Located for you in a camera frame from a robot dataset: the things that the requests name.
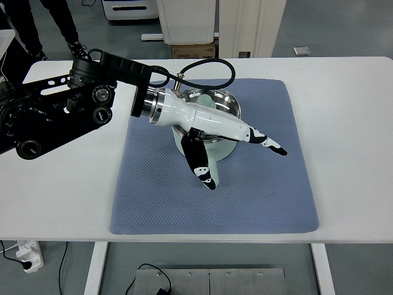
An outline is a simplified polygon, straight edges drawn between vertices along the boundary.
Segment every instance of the person's leg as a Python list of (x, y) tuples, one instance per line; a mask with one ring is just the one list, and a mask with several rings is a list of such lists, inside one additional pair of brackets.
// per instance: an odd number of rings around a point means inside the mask
[[(8, 24), (4, 12), (0, 9), (0, 30), (9, 30), (11, 26)], [(0, 60), (1, 75), (13, 84), (22, 83), (34, 58), (28, 55), (22, 45), (15, 38), (8, 46), (6, 54)]]
[(49, 10), (53, 20), (59, 27), (61, 34), (67, 42), (71, 52), (80, 58), (87, 56), (86, 46), (79, 42), (78, 32), (69, 11), (66, 0), (40, 0), (42, 5)]
[(2, 0), (2, 3), (28, 53), (33, 56), (39, 54), (42, 50), (42, 44), (39, 40), (29, 1)]
[(56, 25), (67, 43), (79, 41), (71, 11), (69, 11), (66, 0), (40, 0), (42, 5), (49, 10)]

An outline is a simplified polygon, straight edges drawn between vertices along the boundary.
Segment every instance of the gray floor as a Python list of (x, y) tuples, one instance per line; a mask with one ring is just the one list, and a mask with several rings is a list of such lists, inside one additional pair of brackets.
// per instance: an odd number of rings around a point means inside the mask
[[(84, 0), (91, 4), (93, 0)], [(158, 20), (113, 23), (99, 0), (93, 7), (68, 1), (80, 41), (133, 59), (171, 58), (163, 42), (141, 42), (143, 33), (160, 33)], [(44, 51), (50, 60), (70, 60), (67, 45), (49, 13), (31, 1)], [(287, 0), (273, 57), (294, 57), (292, 47), (308, 46), (314, 57), (393, 58), (393, 2), (390, 0)], [(45, 266), (25, 274), (0, 259), (0, 294), (58, 294), (57, 275), (64, 242), (40, 243)], [(92, 243), (70, 243), (62, 274), (63, 294), (83, 294)], [(337, 295), (392, 294), (393, 245), (327, 245)], [(15, 257), (15, 250), (8, 252)], [(142, 262), (175, 266), (277, 266), (287, 270), (289, 294), (317, 294), (307, 245), (110, 244), (102, 294), (123, 294)]]

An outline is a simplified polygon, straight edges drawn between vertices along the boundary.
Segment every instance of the white table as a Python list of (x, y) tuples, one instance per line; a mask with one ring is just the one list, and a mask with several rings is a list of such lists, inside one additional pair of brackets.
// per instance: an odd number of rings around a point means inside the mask
[[(114, 118), (108, 125), (36, 160), (22, 160), (15, 151), (0, 155), (0, 237), (106, 242), (392, 243), (392, 60), (230, 61), (237, 78), (278, 79), (286, 84), (316, 202), (318, 230), (277, 235), (111, 234), (115, 182), (135, 90), (119, 83)], [(178, 73), (191, 61), (141, 62)], [(36, 63), (26, 81), (66, 74), (70, 68), (70, 61)], [(188, 79), (225, 77), (228, 71), (223, 66), (202, 66), (187, 72)]]

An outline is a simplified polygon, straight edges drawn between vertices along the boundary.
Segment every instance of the black cable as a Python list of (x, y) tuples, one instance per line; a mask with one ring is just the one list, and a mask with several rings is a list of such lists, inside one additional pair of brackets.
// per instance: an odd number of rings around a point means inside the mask
[(200, 84), (196, 84), (196, 83), (191, 83), (191, 82), (183, 80), (175, 75), (172, 75), (168, 72), (167, 69), (165, 69), (165, 71), (162, 70), (161, 69), (162, 67), (152, 66), (152, 68), (153, 68), (153, 73), (161, 74), (161, 75), (166, 76), (168, 78), (172, 78), (173, 80), (178, 81), (181, 84), (184, 84), (184, 85), (187, 85), (190, 87), (194, 87), (194, 88), (199, 88), (199, 89), (206, 89), (206, 90), (222, 89), (222, 88), (228, 87), (235, 80), (235, 76), (236, 76), (235, 68), (228, 61), (222, 60), (220, 58), (208, 58), (205, 60), (196, 61), (196, 62), (192, 63), (191, 65), (186, 66), (184, 69), (182, 69), (180, 71), (180, 73), (184, 74), (189, 69), (194, 68), (199, 65), (203, 65), (205, 63), (222, 63), (222, 64), (228, 66), (228, 68), (231, 71), (231, 78), (229, 78), (229, 80), (226, 83), (220, 84), (220, 85), (200, 85)]
[(60, 263), (60, 267), (59, 267), (59, 291), (60, 291), (60, 295), (63, 295), (63, 293), (61, 292), (61, 284), (60, 284), (61, 266), (63, 265), (64, 257), (66, 257), (67, 248), (68, 248), (68, 242), (66, 242), (66, 249), (64, 251), (63, 258), (61, 258), (61, 263)]
[(94, 4), (96, 4), (96, 1), (97, 0), (94, 0), (93, 4), (90, 5), (90, 4), (84, 4), (84, 0), (82, 0), (82, 6), (94, 6)]
[(25, 270), (28, 270), (31, 267), (31, 265), (32, 265), (31, 261), (19, 261), (19, 260), (7, 257), (6, 256), (6, 248), (4, 247), (2, 240), (0, 240), (0, 243), (2, 246), (2, 255), (4, 256), (4, 258), (11, 260), (11, 261), (15, 261), (17, 263), (20, 263), (23, 266), (23, 269), (25, 269)]
[[(162, 272), (162, 273), (164, 274), (164, 276), (165, 276), (165, 277), (168, 279), (168, 281), (169, 281), (169, 290), (168, 290), (168, 293), (171, 294), (171, 292), (172, 292), (172, 283), (171, 283), (171, 280), (169, 279), (169, 277), (166, 275), (166, 273), (164, 273), (164, 272), (163, 272), (161, 269), (159, 269), (157, 266), (154, 266), (153, 264), (149, 264), (149, 263), (143, 263), (143, 264), (141, 264), (141, 265), (138, 267), (138, 269), (141, 269), (142, 266), (146, 266), (146, 265), (147, 265), (147, 266), (151, 266), (151, 267), (153, 267), (153, 268), (159, 270), (160, 272)], [(131, 289), (132, 285), (134, 284), (135, 279), (136, 279), (136, 276), (134, 277), (134, 280), (132, 281), (131, 285), (128, 286), (127, 290), (125, 291), (125, 295), (128, 294), (128, 291)]]

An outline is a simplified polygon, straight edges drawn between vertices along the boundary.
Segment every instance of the white panel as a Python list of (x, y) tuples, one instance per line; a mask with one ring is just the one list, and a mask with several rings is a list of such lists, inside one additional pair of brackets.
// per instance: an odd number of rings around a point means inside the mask
[(271, 57), (286, 0), (220, 0), (219, 56)]
[(157, 4), (155, 0), (103, 0), (103, 7), (107, 20), (144, 20), (158, 17)]
[(214, 40), (216, 0), (157, 0), (166, 44), (206, 44)]

